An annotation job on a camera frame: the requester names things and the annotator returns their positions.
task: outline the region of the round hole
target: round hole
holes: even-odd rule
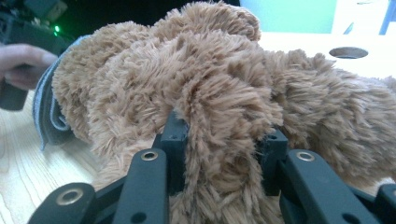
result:
[[[275,140],[275,139],[277,139],[277,137],[270,134],[270,135],[268,135],[268,139],[273,139],[273,140]]]
[[[82,189],[68,189],[58,196],[56,203],[59,205],[69,205],[78,201],[83,194]]]
[[[297,152],[297,158],[302,161],[314,161],[315,157],[307,152]]]
[[[157,152],[149,151],[149,152],[143,153],[142,160],[143,161],[154,161],[155,159],[157,159],[157,157],[158,157]]]
[[[361,222],[359,221],[358,218],[356,218],[355,216],[345,213],[343,214],[343,219],[350,224],[360,224]]]
[[[369,52],[365,49],[342,47],[330,50],[330,55],[339,59],[359,59],[366,57]]]
[[[146,220],[147,216],[144,213],[135,213],[132,218],[131,222],[132,223],[142,223]]]

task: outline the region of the denim fabric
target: denim fabric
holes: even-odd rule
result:
[[[84,35],[76,40],[71,46],[78,45],[79,42],[87,38]],[[41,139],[41,150],[46,144],[60,145],[73,136],[70,126],[67,124],[61,108],[52,93],[52,77],[62,58],[68,49],[53,63],[38,81],[33,99],[33,118],[35,128]]]

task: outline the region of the metal screw hole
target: metal screw hole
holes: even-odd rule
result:
[[[68,189],[58,196],[56,203],[59,205],[69,205],[78,201],[83,194],[82,189]]]
[[[158,157],[157,152],[149,151],[142,155],[142,160],[143,161],[154,161],[155,159],[157,159],[157,157]]]
[[[297,152],[297,158],[302,161],[314,161],[315,157],[307,152]]]

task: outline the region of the wooden table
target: wooden table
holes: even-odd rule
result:
[[[387,36],[263,34],[265,49],[305,49],[322,52],[336,66],[365,77],[396,77],[396,41]],[[336,59],[329,51],[358,47],[369,54],[361,59]],[[39,150],[32,119],[32,96],[22,112],[0,110],[0,223],[26,223],[55,189],[71,182],[91,182],[97,168],[89,146],[74,139],[63,146]]]

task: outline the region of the fluffy fur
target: fluffy fur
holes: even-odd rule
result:
[[[108,25],[71,48],[53,90],[75,135],[103,159],[94,185],[125,175],[172,109],[190,126],[172,223],[282,222],[255,160],[255,142],[275,127],[347,183],[396,176],[394,79],[334,69],[321,54],[266,51],[259,39],[248,11],[196,3],[152,27]]]

